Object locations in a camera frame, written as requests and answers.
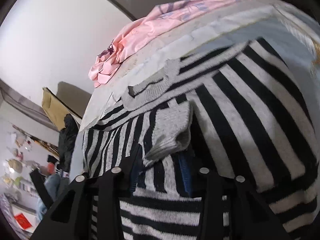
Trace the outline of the black grey striped knit sweater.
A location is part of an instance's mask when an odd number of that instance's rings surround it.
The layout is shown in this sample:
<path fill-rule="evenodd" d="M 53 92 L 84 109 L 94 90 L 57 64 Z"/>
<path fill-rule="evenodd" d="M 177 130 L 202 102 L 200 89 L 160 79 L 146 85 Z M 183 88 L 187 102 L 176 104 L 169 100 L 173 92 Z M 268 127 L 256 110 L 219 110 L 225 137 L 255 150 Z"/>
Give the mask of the black grey striped knit sweater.
<path fill-rule="evenodd" d="M 183 186 L 179 154 L 246 181 L 286 239 L 319 236 L 319 147 L 303 94 L 262 37 L 190 54 L 129 86 L 84 132 L 84 166 L 102 176 L 142 146 L 124 239 L 197 239 L 201 200 Z"/>

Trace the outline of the black bag by bed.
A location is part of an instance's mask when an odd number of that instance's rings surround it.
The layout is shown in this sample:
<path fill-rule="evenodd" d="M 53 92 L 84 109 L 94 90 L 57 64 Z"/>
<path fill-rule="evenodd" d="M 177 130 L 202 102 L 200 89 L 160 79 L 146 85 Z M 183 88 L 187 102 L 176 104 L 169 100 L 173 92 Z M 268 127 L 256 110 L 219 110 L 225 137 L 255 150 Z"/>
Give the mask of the black bag by bed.
<path fill-rule="evenodd" d="M 65 127 L 59 132 L 59 144 L 57 149 L 62 170 L 69 172 L 79 128 L 77 122 L 70 114 L 65 116 L 64 123 Z"/>

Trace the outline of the brown cardboard box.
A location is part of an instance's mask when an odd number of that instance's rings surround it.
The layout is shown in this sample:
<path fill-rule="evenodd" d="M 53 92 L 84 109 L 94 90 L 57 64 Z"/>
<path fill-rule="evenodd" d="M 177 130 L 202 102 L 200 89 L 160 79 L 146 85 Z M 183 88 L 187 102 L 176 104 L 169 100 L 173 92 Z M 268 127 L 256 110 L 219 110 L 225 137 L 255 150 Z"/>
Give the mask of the brown cardboard box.
<path fill-rule="evenodd" d="M 80 128 L 82 117 L 69 108 L 56 95 L 54 95 L 47 87 L 43 87 L 42 109 L 48 116 L 49 120 L 60 131 L 65 128 L 65 116 L 71 115 L 78 128 Z"/>

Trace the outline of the grey feather print bed sheet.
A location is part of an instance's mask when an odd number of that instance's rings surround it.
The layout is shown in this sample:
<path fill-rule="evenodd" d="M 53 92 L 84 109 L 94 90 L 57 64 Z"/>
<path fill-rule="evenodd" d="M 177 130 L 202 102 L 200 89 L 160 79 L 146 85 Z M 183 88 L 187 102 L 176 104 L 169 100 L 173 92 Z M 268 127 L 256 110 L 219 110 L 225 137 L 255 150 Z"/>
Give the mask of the grey feather print bed sheet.
<path fill-rule="evenodd" d="M 85 125 L 76 140 L 70 179 L 87 174 L 84 132 L 123 95 L 162 69 L 169 60 L 202 51 L 264 38 L 288 66 L 303 94 L 319 147 L 319 23 L 280 0 L 245 0 L 208 12 L 158 36 L 120 67 L 120 79 L 111 81 L 92 102 L 103 109 Z"/>

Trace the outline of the pink crumpled quilt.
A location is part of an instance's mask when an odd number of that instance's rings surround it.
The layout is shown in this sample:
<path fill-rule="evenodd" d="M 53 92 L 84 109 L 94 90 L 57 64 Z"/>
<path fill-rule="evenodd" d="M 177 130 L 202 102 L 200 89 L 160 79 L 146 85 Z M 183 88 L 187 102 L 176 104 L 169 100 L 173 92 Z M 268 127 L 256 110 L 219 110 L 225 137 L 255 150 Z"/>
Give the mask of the pink crumpled quilt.
<path fill-rule="evenodd" d="M 155 6 L 147 16 L 135 20 L 117 34 L 90 68 L 95 88 L 108 83 L 122 62 L 159 35 L 208 12 L 242 0 L 181 0 Z"/>

